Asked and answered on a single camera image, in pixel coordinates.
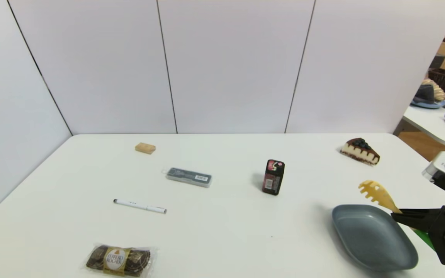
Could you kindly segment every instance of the white pen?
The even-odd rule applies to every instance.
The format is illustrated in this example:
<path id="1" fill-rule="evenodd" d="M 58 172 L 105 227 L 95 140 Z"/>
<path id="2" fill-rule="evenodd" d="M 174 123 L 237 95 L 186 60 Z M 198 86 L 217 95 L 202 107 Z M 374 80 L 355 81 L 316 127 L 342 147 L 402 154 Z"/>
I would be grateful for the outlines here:
<path id="1" fill-rule="evenodd" d="M 159 208 L 159 207 L 142 206 L 142 205 L 139 205 L 139 204 L 134 203 L 134 202 L 123 201 L 123 200 L 118 200 L 118 199 L 114 199 L 113 202 L 115 204 L 120 204 L 120 205 L 125 205 L 125 206 L 129 206 L 129 207 L 145 209 L 145 210 L 150 210 L 150 211 L 155 211 L 155 212 L 164 213 L 164 214 L 166 214 L 166 212 L 168 211 L 167 209 L 163 209 L 163 208 Z"/>

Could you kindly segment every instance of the ferrero rocher chocolate package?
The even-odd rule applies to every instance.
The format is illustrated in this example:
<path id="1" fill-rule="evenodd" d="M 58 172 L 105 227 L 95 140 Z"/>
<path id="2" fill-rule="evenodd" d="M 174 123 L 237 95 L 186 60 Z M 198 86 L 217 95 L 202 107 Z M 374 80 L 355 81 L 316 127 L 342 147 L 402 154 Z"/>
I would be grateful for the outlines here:
<path id="1" fill-rule="evenodd" d="M 96 246 L 86 266 L 116 276 L 147 278 L 152 271 L 156 250 L 153 248 L 120 248 L 109 245 Z"/>

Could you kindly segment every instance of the white wall panel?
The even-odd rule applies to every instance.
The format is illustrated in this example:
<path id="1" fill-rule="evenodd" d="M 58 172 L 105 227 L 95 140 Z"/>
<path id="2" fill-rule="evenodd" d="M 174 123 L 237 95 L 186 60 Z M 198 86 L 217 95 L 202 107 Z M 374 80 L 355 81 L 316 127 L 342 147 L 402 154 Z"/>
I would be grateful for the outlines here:
<path id="1" fill-rule="evenodd" d="M 156 0 L 10 0 L 73 134 L 173 133 Z"/>
<path id="2" fill-rule="evenodd" d="M 286 132 L 392 132 L 445 35 L 445 0 L 317 0 Z"/>
<path id="3" fill-rule="evenodd" d="M 0 202 L 70 136 L 0 0 Z"/>
<path id="4" fill-rule="evenodd" d="M 159 1 L 178 132 L 284 132 L 313 5 Z"/>

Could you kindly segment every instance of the gold label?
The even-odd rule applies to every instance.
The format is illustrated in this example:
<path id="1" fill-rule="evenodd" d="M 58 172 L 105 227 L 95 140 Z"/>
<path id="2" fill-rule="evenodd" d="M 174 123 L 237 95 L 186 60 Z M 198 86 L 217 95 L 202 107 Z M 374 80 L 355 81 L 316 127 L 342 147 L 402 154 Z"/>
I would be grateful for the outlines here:
<path id="1" fill-rule="evenodd" d="M 110 247 L 104 256 L 104 273 L 125 276 L 125 266 L 131 248 Z"/>

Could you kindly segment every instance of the wooden block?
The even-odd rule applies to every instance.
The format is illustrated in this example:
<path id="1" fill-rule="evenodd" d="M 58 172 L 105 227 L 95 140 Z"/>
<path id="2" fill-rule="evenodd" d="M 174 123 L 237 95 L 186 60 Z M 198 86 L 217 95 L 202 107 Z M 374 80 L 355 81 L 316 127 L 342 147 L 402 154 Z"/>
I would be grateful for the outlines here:
<path id="1" fill-rule="evenodd" d="M 135 146 L 136 151 L 141 151 L 142 153 L 152 154 L 156 150 L 156 146 L 140 143 Z"/>

